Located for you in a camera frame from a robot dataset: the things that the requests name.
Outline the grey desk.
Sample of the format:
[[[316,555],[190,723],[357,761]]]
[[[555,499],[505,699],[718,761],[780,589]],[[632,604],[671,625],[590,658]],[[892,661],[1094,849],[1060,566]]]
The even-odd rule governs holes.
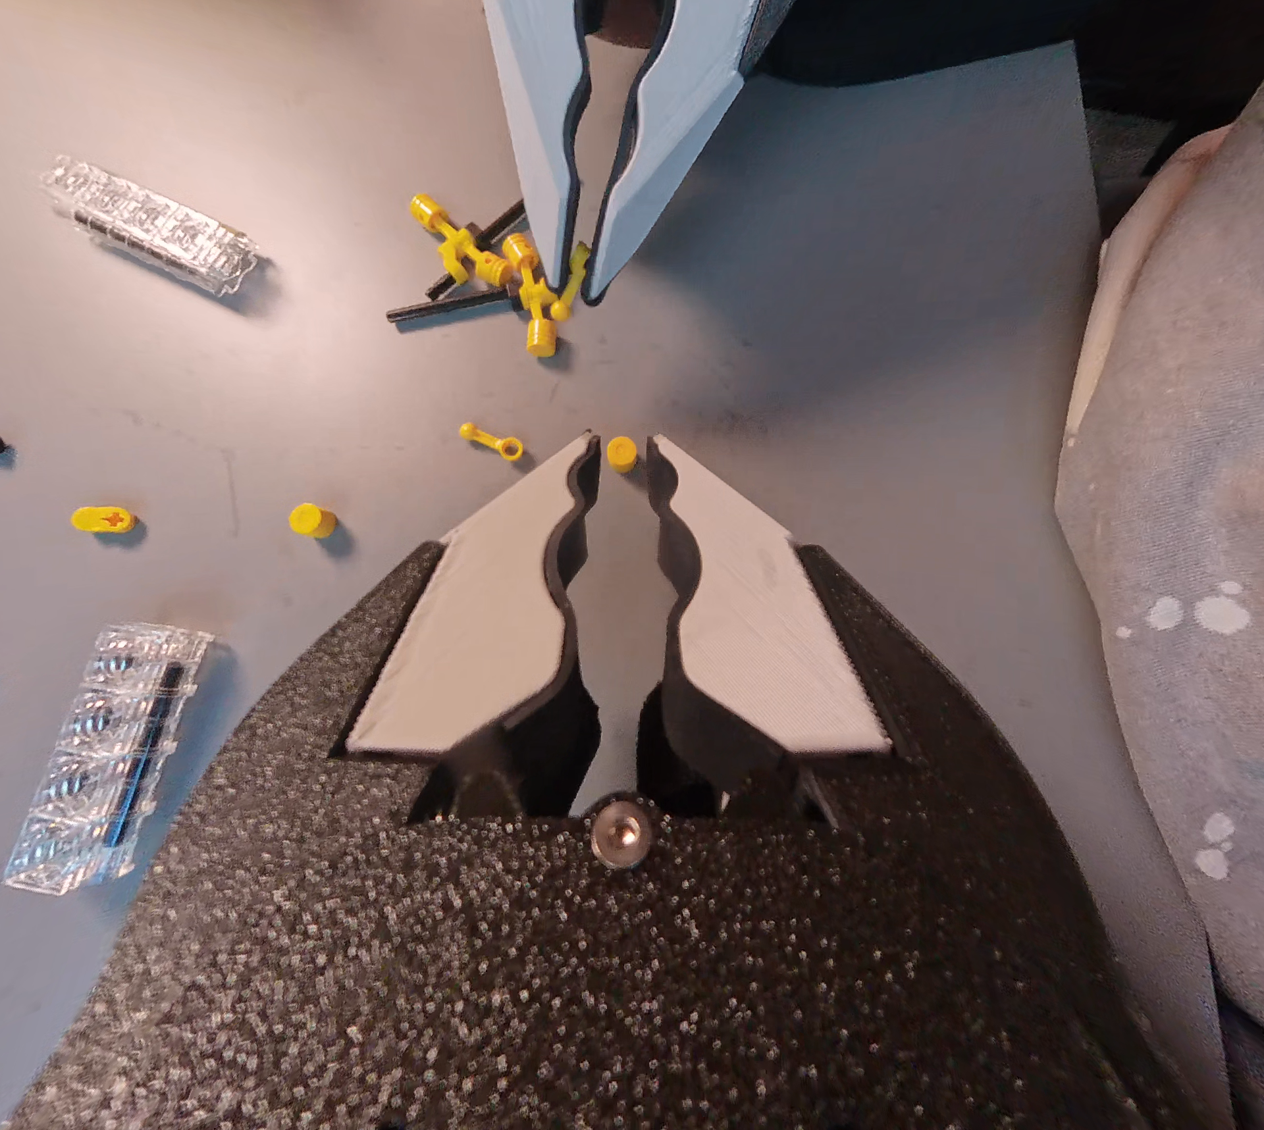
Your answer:
[[[1075,55],[855,89],[753,78],[557,358],[489,310],[399,331],[408,213],[519,193],[482,0],[2,0],[3,857],[98,632],[220,638],[125,879],[3,888],[3,1115],[71,1024],[245,711],[422,539],[581,430],[667,433],[825,546],[968,686],[1083,862],[1146,1021],[1230,1126],[1200,924],[1054,514],[1098,260]],[[61,155],[250,237],[223,297],[103,246]],[[311,501],[339,525],[293,532]],[[94,535],[78,507],[125,507]]]

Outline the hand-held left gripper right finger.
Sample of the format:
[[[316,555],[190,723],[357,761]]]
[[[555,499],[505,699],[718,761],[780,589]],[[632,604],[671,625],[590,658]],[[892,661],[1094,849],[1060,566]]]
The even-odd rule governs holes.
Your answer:
[[[836,815],[814,767],[893,753],[793,534],[659,433],[644,460],[672,584],[665,665],[640,712],[640,790],[718,816],[763,799]]]

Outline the yellow piston crank assembly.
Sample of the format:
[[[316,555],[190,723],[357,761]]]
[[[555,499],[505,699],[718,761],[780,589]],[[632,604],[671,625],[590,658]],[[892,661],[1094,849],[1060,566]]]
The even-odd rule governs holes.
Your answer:
[[[411,214],[439,239],[437,251],[445,273],[426,292],[430,302],[436,302],[470,277],[503,288],[516,281],[516,271],[503,255],[495,251],[499,237],[511,233],[511,227],[527,214],[524,200],[505,209],[487,227],[459,225],[448,210],[427,193],[416,193],[410,201]]]
[[[545,280],[540,256],[528,234],[518,231],[507,235],[502,242],[502,251],[516,273],[515,283],[511,285],[448,294],[436,302],[419,301],[387,312],[387,321],[402,326],[407,322],[432,321],[445,314],[505,304],[527,317],[526,347],[530,354],[536,358],[551,358],[557,350],[560,322],[549,317],[549,304],[559,292]]]

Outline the clear plastic building piece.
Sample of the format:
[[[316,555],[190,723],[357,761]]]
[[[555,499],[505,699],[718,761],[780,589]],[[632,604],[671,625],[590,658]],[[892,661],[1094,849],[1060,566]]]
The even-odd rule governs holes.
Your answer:
[[[261,263],[245,233],[87,160],[61,155],[40,183],[56,209],[103,246],[215,297],[237,292]]]
[[[214,643],[212,633],[153,622],[100,632],[8,857],[6,884],[62,896],[133,869],[182,711]]]

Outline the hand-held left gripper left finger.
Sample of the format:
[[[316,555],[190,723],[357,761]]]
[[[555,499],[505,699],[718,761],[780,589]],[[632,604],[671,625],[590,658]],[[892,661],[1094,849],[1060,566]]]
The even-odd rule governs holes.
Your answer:
[[[568,586],[601,471],[588,430],[452,529],[348,724],[432,765],[412,819],[565,817],[601,740]]]

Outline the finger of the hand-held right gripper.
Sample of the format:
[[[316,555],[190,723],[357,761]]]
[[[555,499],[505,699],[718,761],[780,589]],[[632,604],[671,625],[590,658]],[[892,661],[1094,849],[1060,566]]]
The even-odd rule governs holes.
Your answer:
[[[592,93],[585,0],[484,0],[522,196],[547,277],[561,284],[580,198],[576,135]]]
[[[582,293],[598,302],[672,201],[744,85],[760,0],[663,0],[630,89]]]

